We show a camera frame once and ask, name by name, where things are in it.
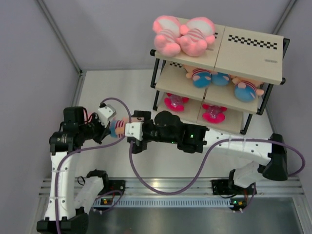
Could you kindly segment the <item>right pink plush toy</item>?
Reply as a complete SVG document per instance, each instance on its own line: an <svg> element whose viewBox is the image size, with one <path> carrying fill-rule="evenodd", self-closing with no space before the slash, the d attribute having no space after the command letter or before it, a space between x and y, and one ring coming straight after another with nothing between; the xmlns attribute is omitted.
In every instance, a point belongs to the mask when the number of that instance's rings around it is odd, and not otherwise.
<svg viewBox="0 0 312 234"><path fill-rule="evenodd" d="M203 55L215 41L215 24L206 17L190 19L179 29L181 37L178 43L181 50L191 57Z"/></svg>

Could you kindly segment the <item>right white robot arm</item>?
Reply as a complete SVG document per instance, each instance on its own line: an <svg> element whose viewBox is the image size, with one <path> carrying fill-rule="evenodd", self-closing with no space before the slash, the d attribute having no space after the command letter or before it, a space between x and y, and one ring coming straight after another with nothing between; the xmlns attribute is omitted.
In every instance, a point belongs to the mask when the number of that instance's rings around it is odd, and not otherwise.
<svg viewBox="0 0 312 234"><path fill-rule="evenodd" d="M131 144L132 155L146 150L149 142L175 144L190 154L202 153L207 148L196 178L212 151L249 160L249 164L229 173L227 186L234 194L263 179L286 181L289 176L286 145L280 134L272 134L268 139L239 138L206 126L184 123L168 111L159 112L154 119L150 112L135 111L133 120L125 125L125 136Z"/></svg>

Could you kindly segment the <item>pink plush behind arm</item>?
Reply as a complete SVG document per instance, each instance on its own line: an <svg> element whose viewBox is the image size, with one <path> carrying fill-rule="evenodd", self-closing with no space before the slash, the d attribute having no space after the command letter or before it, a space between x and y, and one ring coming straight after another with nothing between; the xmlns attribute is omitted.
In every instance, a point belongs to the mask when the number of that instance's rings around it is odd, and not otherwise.
<svg viewBox="0 0 312 234"><path fill-rule="evenodd" d="M84 107L84 123L89 123L92 121L94 113L88 113L87 109Z"/></svg>

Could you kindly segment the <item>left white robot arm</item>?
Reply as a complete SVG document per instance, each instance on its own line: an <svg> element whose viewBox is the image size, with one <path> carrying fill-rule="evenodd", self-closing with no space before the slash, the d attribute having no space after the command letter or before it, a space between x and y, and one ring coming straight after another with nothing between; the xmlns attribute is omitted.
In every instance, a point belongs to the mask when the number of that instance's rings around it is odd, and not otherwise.
<svg viewBox="0 0 312 234"><path fill-rule="evenodd" d="M84 107L63 110L60 129L49 139L52 177L49 202L42 220L37 222L41 234L84 234L89 224L89 211L98 194L109 192L110 182L105 171L90 171L86 184L74 195L77 153L85 141L101 144L110 134L110 121L116 111L109 105L87 115Z"/></svg>

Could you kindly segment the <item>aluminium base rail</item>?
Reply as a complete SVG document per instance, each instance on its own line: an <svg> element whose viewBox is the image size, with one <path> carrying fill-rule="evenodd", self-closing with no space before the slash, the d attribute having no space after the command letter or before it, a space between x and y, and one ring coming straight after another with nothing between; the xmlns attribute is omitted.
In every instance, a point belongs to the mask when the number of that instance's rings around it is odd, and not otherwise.
<svg viewBox="0 0 312 234"><path fill-rule="evenodd" d="M138 179L111 179L125 182L123 190L113 190L104 197L95 196L91 209L107 210L113 208L229 208L242 210L251 200L259 198L300 197L304 195L299 179L287 181L263 180L241 192L227 192L225 180L199 178L190 188L177 195L188 180L152 179L150 190Z"/></svg>

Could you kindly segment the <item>blue doll on middle shelf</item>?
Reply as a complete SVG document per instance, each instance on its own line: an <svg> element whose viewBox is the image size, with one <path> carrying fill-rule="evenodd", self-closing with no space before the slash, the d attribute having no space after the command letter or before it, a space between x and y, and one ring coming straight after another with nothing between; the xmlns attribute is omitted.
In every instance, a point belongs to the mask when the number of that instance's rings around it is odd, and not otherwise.
<svg viewBox="0 0 312 234"><path fill-rule="evenodd" d="M231 76L229 74L221 72L212 72L211 73L212 84L217 86L226 86L231 81Z"/></svg>

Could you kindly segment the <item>left pink plush toy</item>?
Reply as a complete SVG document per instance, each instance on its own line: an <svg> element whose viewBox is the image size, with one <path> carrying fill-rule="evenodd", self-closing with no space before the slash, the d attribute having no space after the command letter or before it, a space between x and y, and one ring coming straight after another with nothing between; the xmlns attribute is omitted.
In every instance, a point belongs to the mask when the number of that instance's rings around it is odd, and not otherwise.
<svg viewBox="0 0 312 234"><path fill-rule="evenodd" d="M174 57L181 48L177 40L180 38L180 21L174 16L159 16L153 23L155 32L154 46L164 56Z"/></svg>

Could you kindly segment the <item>pink plush toy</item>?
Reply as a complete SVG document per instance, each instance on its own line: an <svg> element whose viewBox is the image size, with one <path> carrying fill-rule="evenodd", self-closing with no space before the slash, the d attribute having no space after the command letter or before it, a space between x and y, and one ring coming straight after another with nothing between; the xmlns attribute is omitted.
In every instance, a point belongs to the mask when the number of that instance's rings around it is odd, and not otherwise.
<svg viewBox="0 0 312 234"><path fill-rule="evenodd" d="M203 55L215 41L215 24L206 17L190 19L179 29L181 37L178 43L181 50L191 57Z"/></svg>
<svg viewBox="0 0 312 234"><path fill-rule="evenodd" d="M159 16L153 23L155 32L154 46L164 56L174 57L181 48L177 40L180 38L180 21L174 16Z"/></svg>

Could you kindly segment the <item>orange-faced blue doll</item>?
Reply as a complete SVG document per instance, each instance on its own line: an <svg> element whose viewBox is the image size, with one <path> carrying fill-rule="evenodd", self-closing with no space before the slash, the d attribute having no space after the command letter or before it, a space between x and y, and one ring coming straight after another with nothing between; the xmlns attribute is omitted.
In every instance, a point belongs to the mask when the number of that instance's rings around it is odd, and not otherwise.
<svg viewBox="0 0 312 234"><path fill-rule="evenodd" d="M183 68L186 70L186 78L191 79L195 87L205 88L211 83L210 71L189 65L183 65Z"/></svg>

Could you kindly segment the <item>beige three-tier shelf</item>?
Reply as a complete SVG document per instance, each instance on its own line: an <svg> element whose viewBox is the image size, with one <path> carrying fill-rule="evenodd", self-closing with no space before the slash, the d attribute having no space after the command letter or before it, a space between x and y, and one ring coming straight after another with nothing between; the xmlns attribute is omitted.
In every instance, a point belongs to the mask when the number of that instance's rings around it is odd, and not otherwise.
<svg viewBox="0 0 312 234"><path fill-rule="evenodd" d="M282 85L289 39L214 24L206 17L159 16L153 23L153 109L193 123L246 134Z"/></svg>

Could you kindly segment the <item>blue striped doll right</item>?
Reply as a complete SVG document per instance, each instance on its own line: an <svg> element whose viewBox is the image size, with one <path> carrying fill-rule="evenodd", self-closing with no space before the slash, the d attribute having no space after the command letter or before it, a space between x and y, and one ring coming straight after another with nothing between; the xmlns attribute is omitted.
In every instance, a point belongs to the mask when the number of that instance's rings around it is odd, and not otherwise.
<svg viewBox="0 0 312 234"><path fill-rule="evenodd" d="M264 94L264 90L260 87L264 84L261 81L231 76L234 84L234 95L242 102L251 102L257 97Z"/></svg>

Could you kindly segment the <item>magenta glasses doll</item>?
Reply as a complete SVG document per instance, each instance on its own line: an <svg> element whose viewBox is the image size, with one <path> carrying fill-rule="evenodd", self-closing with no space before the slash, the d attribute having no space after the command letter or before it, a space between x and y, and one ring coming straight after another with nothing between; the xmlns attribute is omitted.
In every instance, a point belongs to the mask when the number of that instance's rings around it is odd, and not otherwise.
<svg viewBox="0 0 312 234"><path fill-rule="evenodd" d="M188 103L188 97L182 97L179 95L166 93L164 98L164 104L167 109L174 111L174 112L184 112L185 107L184 105Z"/></svg>
<svg viewBox="0 0 312 234"><path fill-rule="evenodd" d="M202 104L202 108L204 109L204 113L202 114L202 118L210 123L219 124L225 120L225 112L227 111L226 107L217 106L217 105L209 105Z"/></svg>

